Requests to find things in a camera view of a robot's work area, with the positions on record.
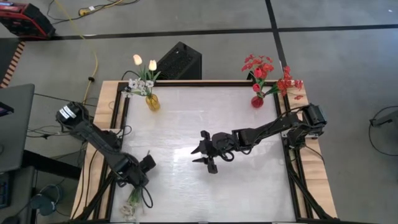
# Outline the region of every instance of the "yellow cable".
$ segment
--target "yellow cable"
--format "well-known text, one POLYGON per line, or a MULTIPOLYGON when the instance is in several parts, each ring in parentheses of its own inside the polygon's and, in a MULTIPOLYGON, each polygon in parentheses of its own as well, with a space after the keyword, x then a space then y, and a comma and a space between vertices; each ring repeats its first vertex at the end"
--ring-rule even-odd
MULTIPOLYGON (((58 2, 58 0, 55 0, 55 3, 57 3, 58 8, 61 9, 61 11, 62 11, 62 12, 66 15, 66 17, 69 19, 69 21, 70 21, 70 23, 72 24, 72 27, 74 28, 75 32, 76 32, 83 40, 87 41, 87 40, 85 39, 85 37, 83 36, 83 34, 81 33, 81 31, 79 30, 79 28, 76 26, 76 24, 73 22, 73 20, 72 20, 71 17, 69 16, 68 12, 67 12, 67 11, 65 10, 65 8, 61 5, 61 3, 58 2)), ((88 45, 89 45, 89 48, 91 49, 91 51, 93 52, 94 57, 95 57, 95 69, 94 69, 93 74, 91 75, 91 77, 94 78, 94 76, 96 75, 97 70, 98 70, 98 58, 97 58, 97 53, 95 52, 94 48, 90 45, 90 43, 89 43, 88 45)), ((85 97, 84 97, 84 99, 83 99, 83 102, 84 102, 84 103, 86 102, 88 90, 90 89, 90 85, 91 85, 91 80, 88 81, 88 84, 87 84, 87 89, 86 89, 85 97)))

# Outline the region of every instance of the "flower vase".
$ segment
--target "flower vase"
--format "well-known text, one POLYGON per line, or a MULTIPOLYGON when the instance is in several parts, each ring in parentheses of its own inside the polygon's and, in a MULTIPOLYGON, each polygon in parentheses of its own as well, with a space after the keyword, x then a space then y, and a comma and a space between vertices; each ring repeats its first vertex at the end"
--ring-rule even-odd
POLYGON ((251 99, 251 105, 254 108, 260 108, 264 104, 264 100, 260 96, 255 96, 251 99))
POLYGON ((155 94, 151 94, 145 98, 147 105, 151 111, 157 111, 160 109, 159 99, 155 94))

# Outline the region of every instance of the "red vase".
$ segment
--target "red vase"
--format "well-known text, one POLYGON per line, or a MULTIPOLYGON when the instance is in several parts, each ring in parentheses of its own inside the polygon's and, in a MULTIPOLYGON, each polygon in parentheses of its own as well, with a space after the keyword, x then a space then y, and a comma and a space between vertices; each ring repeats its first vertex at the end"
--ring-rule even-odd
POLYGON ((264 100, 261 97, 255 96, 251 98, 251 105, 254 108, 260 108, 264 104, 264 100))

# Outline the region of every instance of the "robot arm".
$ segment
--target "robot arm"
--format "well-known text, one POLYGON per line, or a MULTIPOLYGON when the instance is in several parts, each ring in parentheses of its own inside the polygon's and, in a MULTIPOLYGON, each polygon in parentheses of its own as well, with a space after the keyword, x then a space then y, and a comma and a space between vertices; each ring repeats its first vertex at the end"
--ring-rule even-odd
POLYGON ((281 114, 276 120, 258 128, 245 128, 233 130, 232 134, 216 133, 210 139, 207 131, 202 131, 201 136, 205 138, 200 141, 199 146, 191 154, 202 153, 207 157, 195 159, 192 162, 203 162, 208 167, 208 172, 216 174, 217 166, 214 157, 220 156, 224 161, 231 162, 234 159, 233 151, 249 154, 253 147, 269 136, 287 132, 286 140, 291 148, 303 147, 305 137, 308 134, 320 136, 326 125, 325 117, 319 106, 309 104, 302 106, 296 112, 292 110, 281 114), (297 113, 302 111, 303 119, 299 120, 297 113))
POLYGON ((147 155, 139 162, 134 156, 120 152, 121 140, 112 131, 102 131, 90 123, 88 111, 81 103, 68 103, 57 112, 56 118, 62 127, 86 139, 104 155, 119 186, 144 187, 148 184, 146 172, 156 166, 152 156, 147 155))

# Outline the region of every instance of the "table leg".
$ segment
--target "table leg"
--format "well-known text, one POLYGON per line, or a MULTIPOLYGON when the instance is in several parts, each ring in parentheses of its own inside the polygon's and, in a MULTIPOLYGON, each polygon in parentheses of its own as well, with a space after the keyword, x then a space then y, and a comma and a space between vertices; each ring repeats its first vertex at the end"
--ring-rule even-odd
POLYGON ((40 154, 24 151, 22 158, 22 166, 33 166, 37 170, 48 172, 51 174, 78 180, 80 178, 81 169, 70 164, 50 159, 40 154))

